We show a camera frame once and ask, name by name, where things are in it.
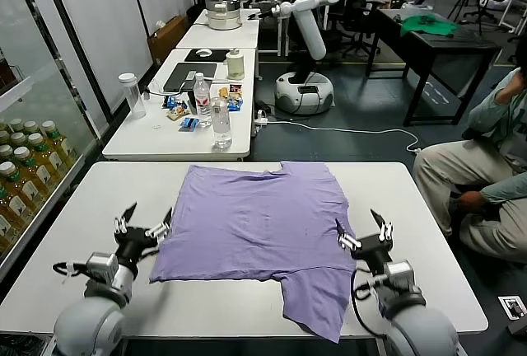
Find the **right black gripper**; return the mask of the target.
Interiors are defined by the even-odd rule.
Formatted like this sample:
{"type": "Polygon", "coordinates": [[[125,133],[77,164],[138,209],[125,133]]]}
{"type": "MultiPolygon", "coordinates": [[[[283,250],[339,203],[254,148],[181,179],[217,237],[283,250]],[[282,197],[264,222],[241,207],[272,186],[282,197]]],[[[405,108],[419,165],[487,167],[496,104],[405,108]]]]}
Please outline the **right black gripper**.
{"type": "Polygon", "coordinates": [[[335,219],[338,243],[351,251],[354,260],[363,260],[373,274],[383,274],[385,264],[392,261],[389,252],[393,248],[393,225],[373,209],[371,215],[380,229],[379,235],[370,235],[356,240],[347,233],[339,220],[335,219]]]}

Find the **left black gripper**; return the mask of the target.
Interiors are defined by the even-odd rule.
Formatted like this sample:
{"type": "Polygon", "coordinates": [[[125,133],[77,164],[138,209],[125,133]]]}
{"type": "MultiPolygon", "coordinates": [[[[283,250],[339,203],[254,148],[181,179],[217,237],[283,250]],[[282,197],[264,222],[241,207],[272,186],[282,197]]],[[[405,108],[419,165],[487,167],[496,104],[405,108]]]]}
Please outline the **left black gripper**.
{"type": "Polygon", "coordinates": [[[138,262],[146,250],[160,245],[171,231],[172,208],[165,217],[149,229],[129,227],[137,203],[126,208],[120,217],[114,219],[114,239],[118,244],[115,252],[119,265],[129,269],[132,274],[138,274],[138,262]]]}

